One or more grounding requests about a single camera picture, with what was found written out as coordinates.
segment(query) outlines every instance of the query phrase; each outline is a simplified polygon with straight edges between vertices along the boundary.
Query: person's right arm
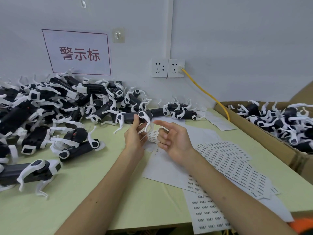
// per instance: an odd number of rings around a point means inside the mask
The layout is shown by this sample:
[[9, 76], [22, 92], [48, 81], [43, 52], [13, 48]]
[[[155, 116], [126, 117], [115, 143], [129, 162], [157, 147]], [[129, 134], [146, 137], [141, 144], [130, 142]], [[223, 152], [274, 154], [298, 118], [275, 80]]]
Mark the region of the person's right arm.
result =
[[245, 193], [217, 171], [191, 145], [187, 130], [175, 123], [155, 121], [158, 146], [198, 181], [240, 235], [296, 234], [266, 206]]

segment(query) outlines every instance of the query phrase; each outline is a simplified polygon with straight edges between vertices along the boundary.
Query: orange fabric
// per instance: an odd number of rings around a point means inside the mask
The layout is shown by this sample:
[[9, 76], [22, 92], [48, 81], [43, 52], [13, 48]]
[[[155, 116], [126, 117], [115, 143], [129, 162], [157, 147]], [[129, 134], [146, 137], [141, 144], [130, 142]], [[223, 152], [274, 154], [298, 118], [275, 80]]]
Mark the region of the orange fabric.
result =
[[300, 234], [306, 230], [313, 228], [313, 218], [300, 218], [295, 219], [294, 222], [288, 223], [288, 225], [296, 231], [296, 233]]

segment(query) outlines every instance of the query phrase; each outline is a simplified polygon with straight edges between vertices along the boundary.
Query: sign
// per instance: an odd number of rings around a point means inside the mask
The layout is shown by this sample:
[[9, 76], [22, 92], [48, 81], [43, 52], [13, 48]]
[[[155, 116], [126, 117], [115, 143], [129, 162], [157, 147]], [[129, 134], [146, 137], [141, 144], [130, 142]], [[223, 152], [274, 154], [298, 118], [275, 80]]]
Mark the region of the sign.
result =
[[42, 29], [52, 71], [111, 75], [107, 34]]

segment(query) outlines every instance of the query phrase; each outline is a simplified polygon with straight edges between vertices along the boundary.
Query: chinese character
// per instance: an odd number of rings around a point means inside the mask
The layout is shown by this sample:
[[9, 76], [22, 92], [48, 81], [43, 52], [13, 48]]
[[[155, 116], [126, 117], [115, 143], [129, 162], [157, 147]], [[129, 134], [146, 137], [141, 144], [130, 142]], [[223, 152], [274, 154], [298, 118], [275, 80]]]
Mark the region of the chinese character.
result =
[[90, 61], [94, 60], [95, 62], [100, 60], [99, 58], [99, 53], [93, 53], [90, 49], [88, 51], [88, 58], [90, 59]]
[[69, 47], [60, 47], [61, 54], [63, 55], [64, 60], [73, 60], [72, 48]]
[[[84, 48], [76, 48], [75, 50], [85, 51]], [[86, 52], [74, 52], [74, 53], [76, 54], [75, 59], [78, 58], [78, 54], [79, 54], [79, 59], [78, 59], [79, 61], [81, 61], [81, 60], [83, 59], [83, 58], [81, 57], [82, 54], [83, 54], [83, 57], [84, 57], [85, 59], [87, 59], [86, 56], [85, 56]]]

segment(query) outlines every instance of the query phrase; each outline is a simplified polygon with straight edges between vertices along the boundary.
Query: hand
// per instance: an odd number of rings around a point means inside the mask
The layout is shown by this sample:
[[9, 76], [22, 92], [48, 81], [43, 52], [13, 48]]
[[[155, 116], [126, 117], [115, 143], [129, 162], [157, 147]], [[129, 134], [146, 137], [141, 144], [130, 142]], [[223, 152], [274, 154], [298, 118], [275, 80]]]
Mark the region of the hand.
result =
[[169, 130], [159, 129], [158, 146], [165, 150], [176, 163], [184, 166], [186, 159], [195, 151], [186, 128], [161, 120], [155, 120], [154, 123]]
[[140, 134], [138, 134], [138, 132], [142, 130], [146, 125], [147, 123], [139, 125], [139, 116], [137, 114], [134, 114], [134, 122], [124, 134], [124, 150], [126, 150], [127, 153], [130, 153], [131, 155], [137, 157], [139, 160], [143, 157], [143, 154], [145, 153], [145, 150], [142, 146], [148, 138], [144, 137], [147, 133], [141, 132]]

